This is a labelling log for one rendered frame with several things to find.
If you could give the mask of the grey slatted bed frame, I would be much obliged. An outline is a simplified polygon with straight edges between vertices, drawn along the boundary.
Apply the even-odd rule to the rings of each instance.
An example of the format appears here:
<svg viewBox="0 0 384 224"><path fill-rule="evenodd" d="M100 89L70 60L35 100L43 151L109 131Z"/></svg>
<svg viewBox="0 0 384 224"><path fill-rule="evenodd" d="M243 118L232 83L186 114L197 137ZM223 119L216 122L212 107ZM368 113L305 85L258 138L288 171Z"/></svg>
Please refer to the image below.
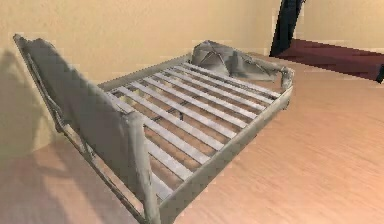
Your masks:
<svg viewBox="0 0 384 224"><path fill-rule="evenodd" d="M139 224L173 224L293 90L280 72L258 81L193 65L193 51L95 85L51 43L13 40L56 130Z"/></svg>

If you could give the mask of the grey crumpled blanket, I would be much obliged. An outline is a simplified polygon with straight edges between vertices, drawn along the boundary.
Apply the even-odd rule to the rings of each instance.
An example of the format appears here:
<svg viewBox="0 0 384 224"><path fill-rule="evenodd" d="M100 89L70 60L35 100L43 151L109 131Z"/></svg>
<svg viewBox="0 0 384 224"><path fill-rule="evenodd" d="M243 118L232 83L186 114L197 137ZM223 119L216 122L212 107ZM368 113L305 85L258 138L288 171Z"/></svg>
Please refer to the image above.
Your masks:
<svg viewBox="0 0 384 224"><path fill-rule="evenodd" d="M240 50L211 40L206 40L194 47L192 64L230 77L258 81L274 81L277 73L280 72L283 89L288 89L293 84L293 69L263 59L252 58Z"/></svg>

